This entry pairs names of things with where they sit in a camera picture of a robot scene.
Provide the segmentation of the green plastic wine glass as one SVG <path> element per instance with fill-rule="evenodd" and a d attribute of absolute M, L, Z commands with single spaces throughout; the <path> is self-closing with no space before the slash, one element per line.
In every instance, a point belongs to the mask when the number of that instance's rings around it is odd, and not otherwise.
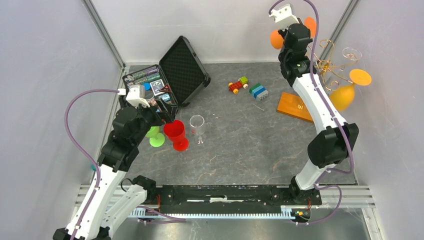
<path fill-rule="evenodd" d="M 152 147 L 158 148 L 165 143 L 165 136 L 160 133 L 159 126 L 152 126 L 145 135 Z"/>

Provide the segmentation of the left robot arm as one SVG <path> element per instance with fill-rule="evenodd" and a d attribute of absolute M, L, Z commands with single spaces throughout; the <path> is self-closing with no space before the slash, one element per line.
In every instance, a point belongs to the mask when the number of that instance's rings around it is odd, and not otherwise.
<path fill-rule="evenodd" d="M 127 105 L 119 109 L 113 130 L 97 160 L 97 173 L 71 222 L 53 234 L 54 240 L 110 240 L 129 214 L 141 203 L 157 198 L 155 181 L 138 176 L 112 206 L 112 196 L 139 154 L 139 145 L 151 127 L 175 120 L 178 106 L 161 100 L 151 107 Z"/>

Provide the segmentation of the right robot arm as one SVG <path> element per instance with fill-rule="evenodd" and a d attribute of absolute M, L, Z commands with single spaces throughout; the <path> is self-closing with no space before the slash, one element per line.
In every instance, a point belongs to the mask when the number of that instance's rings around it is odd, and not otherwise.
<path fill-rule="evenodd" d="M 278 55 L 282 76 L 300 96 L 312 117 L 317 135 L 307 146 L 308 161 L 289 185 L 289 199 L 302 204 L 320 190 L 319 182 L 328 172 L 340 172 L 336 165 L 349 159 L 354 170 L 353 147 L 359 135 L 355 123 L 347 123 L 326 95 L 314 63 L 306 55 L 313 40 L 302 23 L 292 23 L 278 33 L 283 45 Z"/>

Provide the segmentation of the clear wine glass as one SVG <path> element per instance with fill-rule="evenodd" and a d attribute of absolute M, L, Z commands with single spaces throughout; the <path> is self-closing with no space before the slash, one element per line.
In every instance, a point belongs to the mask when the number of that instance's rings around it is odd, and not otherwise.
<path fill-rule="evenodd" d="M 193 115 L 189 120 L 190 130 L 194 135 L 195 143 L 202 145 L 204 143 L 204 133 L 206 131 L 205 119 L 201 115 Z"/>
<path fill-rule="evenodd" d="M 341 53 L 343 58 L 340 69 L 342 71 L 357 64 L 362 57 L 362 53 L 353 47 L 345 47 Z"/>

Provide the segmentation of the yellow plastic wine glass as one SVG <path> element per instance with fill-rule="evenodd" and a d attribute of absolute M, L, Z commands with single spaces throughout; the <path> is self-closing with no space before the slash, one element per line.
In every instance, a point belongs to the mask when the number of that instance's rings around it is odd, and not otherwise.
<path fill-rule="evenodd" d="M 329 99 L 339 112 L 345 111 L 355 98 L 355 86 L 368 86 L 372 82 L 370 74 L 362 69 L 353 69 L 349 72 L 352 81 L 350 85 L 339 87 L 329 95 Z"/>

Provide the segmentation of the orange plastic wine glass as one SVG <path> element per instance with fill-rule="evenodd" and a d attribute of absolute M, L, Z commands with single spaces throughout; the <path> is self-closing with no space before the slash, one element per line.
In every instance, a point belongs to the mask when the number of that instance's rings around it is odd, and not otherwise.
<path fill-rule="evenodd" d="M 312 18 L 312 17 L 307 17 L 305 20 L 304 20 L 304 23 L 303 23 L 303 25 L 307 28 L 307 29 L 309 29 L 309 31 L 310 31 L 310 36 L 311 37 L 314 37 L 315 35 L 316 35 L 316 30 L 317 30 L 317 23 L 316 23 L 316 21 L 315 21 L 315 19 L 314 18 Z M 274 30 L 271 34 L 270 34 L 270 43 L 271 43 L 271 45 L 275 48 L 275 49 L 278 49 L 278 50 L 280 50 L 282 47 L 283 47 L 283 43 L 284 43 L 284 40 L 283 40 L 283 37 L 282 37 L 282 35 L 279 33 L 279 31 L 276 29 L 276 30 Z"/>

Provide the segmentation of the red plastic wine glass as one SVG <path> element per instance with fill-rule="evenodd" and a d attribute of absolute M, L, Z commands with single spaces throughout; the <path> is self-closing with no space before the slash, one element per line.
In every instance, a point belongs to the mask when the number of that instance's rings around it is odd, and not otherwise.
<path fill-rule="evenodd" d="M 166 123 L 163 127 L 163 131 L 172 142 L 172 146 L 176 151 L 183 152 L 189 147 L 185 125 L 182 121 L 176 119 L 172 123 Z"/>

